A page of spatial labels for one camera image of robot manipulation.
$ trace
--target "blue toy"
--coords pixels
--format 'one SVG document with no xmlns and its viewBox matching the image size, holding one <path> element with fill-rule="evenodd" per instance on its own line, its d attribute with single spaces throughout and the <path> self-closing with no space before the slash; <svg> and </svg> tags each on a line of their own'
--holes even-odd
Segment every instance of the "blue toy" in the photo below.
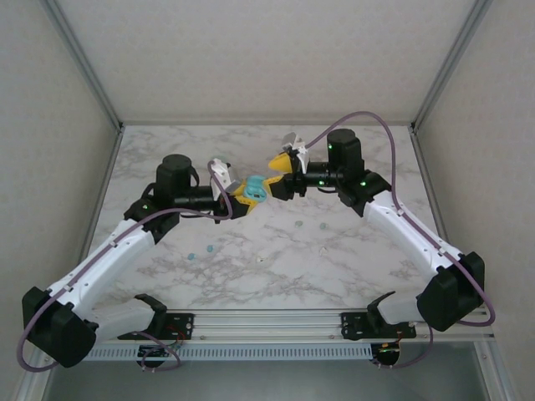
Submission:
<svg viewBox="0 0 535 401">
<path fill-rule="evenodd" d="M 246 179 L 243 196 L 249 199 L 253 199 L 259 203 L 264 202 L 268 197 L 268 194 L 262 186 L 264 180 L 266 180 L 266 177 L 263 177 L 261 175 L 249 175 Z"/>
</svg>

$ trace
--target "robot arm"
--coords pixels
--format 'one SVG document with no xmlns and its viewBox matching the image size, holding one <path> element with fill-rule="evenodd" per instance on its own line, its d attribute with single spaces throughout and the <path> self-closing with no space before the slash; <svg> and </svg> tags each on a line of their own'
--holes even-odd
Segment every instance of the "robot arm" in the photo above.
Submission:
<svg viewBox="0 0 535 401">
<path fill-rule="evenodd" d="M 366 170 L 360 141 L 350 129 L 336 129 L 327 136 L 329 160 L 310 162 L 300 139 L 284 139 L 284 152 L 270 168 L 286 174 L 264 181 L 267 192 L 284 201 L 295 193 L 305 196 L 309 187 L 333 187 L 339 199 L 372 226 L 382 230 L 415 264 L 427 286 L 423 292 L 391 292 L 368 306 L 368 320 L 377 331 L 400 322 L 427 322 L 445 331 L 482 304 L 474 287 L 446 254 L 460 262 L 483 287 L 484 263 L 472 252 L 463 255 L 419 221 L 403 204 L 395 206 L 390 184 Z M 411 225 L 405 217 L 416 223 Z M 436 249 L 433 243 L 440 244 Z"/>
<path fill-rule="evenodd" d="M 25 327 L 46 302 L 56 298 L 41 312 L 27 340 L 67 368 L 79 363 L 96 343 L 119 335 L 146 331 L 157 337 L 164 326 L 167 308 L 153 297 L 140 294 L 121 305 L 93 308 L 105 288 L 131 266 L 136 257 L 178 225 L 181 215 L 161 213 L 149 221 L 147 217 L 180 208 L 179 211 L 212 213 L 214 220 L 220 222 L 229 212 L 222 190 L 228 194 L 232 219 L 245 216 L 257 204 L 242 196 L 244 185 L 230 165 L 215 159 L 211 172 L 211 184 L 199 185 L 199 176 L 189 158 L 166 156 L 156 170 L 155 183 L 147 186 L 102 245 L 46 291 L 34 287 L 24 295 Z M 72 283 L 82 271 L 83 275 Z"/>
</svg>

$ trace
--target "white wall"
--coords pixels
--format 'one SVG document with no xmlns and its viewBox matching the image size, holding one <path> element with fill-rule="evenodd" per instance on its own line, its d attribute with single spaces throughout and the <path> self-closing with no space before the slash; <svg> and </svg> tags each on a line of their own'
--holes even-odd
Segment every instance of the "white wall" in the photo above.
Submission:
<svg viewBox="0 0 535 401">
<path fill-rule="evenodd" d="M 114 143 L 36 1 L 0 2 L 0 399 L 21 377 L 21 298 L 77 261 Z"/>
<path fill-rule="evenodd" d="M 535 399 L 535 2 L 490 7 L 420 140 L 446 229 L 480 252 L 493 326 L 522 399 Z"/>
<path fill-rule="evenodd" d="M 408 123 L 474 0 L 59 0 L 119 117 Z"/>
</svg>

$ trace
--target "white marble surface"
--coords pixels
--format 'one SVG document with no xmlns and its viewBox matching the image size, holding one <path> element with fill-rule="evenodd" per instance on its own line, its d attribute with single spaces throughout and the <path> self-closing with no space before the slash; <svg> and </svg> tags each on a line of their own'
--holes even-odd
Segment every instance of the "white marble surface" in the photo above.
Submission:
<svg viewBox="0 0 535 401">
<path fill-rule="evenodd" d="M 363 144 L 367 168 L 390 181 L 390 147 L 379 127 L 350 127 Z M 188 155 L 206 185 L 206 163 L 223 156 L 242 178 L 276 175 L 268 161 L 280 140 L 295 131 L 306 140 L 318 126 L 127 127 L 107 191 L 93 246 L 104 240 L 122 213 L 155 179 L 172 153 Z M 398 152 L 399 194 L 435 228 L 406 127 L 392 127 Z M 325 142 L 311 160 L 326 160 Z M 296 221 L 302 221 L 300 227 Z M 320 229 L 321 223 L 327 227 Z M 207 247 L 213 245 L 214 251 Z M 190 253 L 195 259 L 187 259 Z M 380 231 L 364 223 L 336 195 L 310 189 L 305 198 L 268 199 L 250 216 L 216 226 L 208 219 L 182 220 L 110 287 L 101 305 L 146 292 L 169 308 L 365 307 L 391 290 L 423 288 L 406 256 Z"/>
</svg>

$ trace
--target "black bracket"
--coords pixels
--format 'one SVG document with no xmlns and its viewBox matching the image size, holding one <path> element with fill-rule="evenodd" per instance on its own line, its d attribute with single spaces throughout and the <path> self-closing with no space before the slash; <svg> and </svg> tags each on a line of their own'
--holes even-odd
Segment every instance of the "black bracket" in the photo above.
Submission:
<svg viewBox="0 0 535 401">
<path fill-rule="evenodd" d="M 163 328 L 155 337 L 159 340 L 191 340 L 195 315 L 193 313 L 166 313 Z M 125 334 L 119 340 L 139 340 L 140 336 Z"/>
<path fill-rule="evenodd" d="M 375 328 L 368 319 L 367 312 L 340 313 L 342 319 L 342 337 L 345 340 L 361 340 L 364 338 L 416 338 L 416 330 L 409 323 L 384 325 Z"/>
</svg>

